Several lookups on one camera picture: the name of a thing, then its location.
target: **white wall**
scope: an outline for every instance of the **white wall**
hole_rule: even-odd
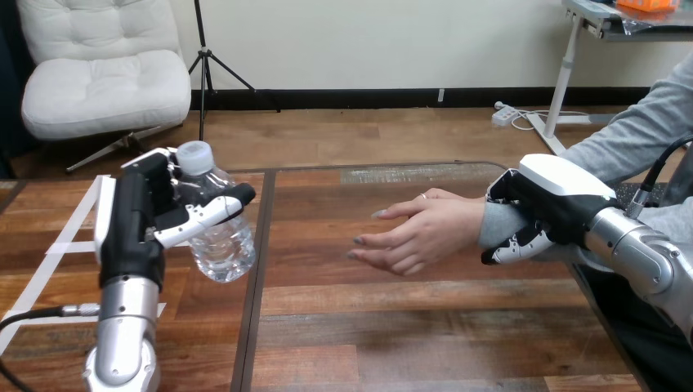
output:
[[[192,0],[171,0],[186,63]],[[546,87],[570,22],[560,0],[201,0],[208,46],[255,88]],[[573,86],[650,86],[690,43],[605,43],[584,32]],[[212,67],[214,87],[241,88]],[[199,67],[193,74],[199,88]]]

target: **human hand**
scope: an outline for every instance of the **human hand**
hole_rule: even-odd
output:
[[[458,194],[453,194],[452,192],[448,192],[447,190],[442,190],[438,188],[430,188],[429,190],[420,194],[416,198],[446,198],[451,200],[462,200],[465,202],[486,202],[486,197],[483,196],[480,198],[464,198]]]
[[[410,219],[389,232],[354,238],[365,249],[352,249],[347,257],[393,274],[409,275],[476,244],[485,204],[445,191],[436,191],[436,195],[454,198],[429,198],[427,194],[426,198],[419,196],[377,212],[374,216],[378,219]]]

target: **water bottle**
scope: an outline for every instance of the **water bottle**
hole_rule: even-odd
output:
[[[204,206],[235,185],[228,173],[214,165],[212,148],[203,141],[181,145],[176,157],[182,172],[177,192],[184,204]],[[192,238],[190,250],[199,270],[220,283],[240,278],[255,262],[253,233],[243,215]]]

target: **gray shirt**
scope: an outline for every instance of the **gray shirt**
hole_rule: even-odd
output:
[[[675,140],[693,133],[693,53],[636,105],[609,125],[574,145],[561,156],[584,168],[609,186],[649,167]],[[638,218],[674,242],[693,241],[693,153],[689,149],[667,189],[660,207],[645,208]],[[487,203],[479,245],[497,246],[529,220],[512,206]],[[564,260],[608,270],[597,256],[575,245],[554,245],[535,260]]]

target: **orange object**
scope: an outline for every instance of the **orange object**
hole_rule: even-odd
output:
[[[622,6],[635,8],[641,11],[671,11],[678,8],[680,0],[617,0]]]

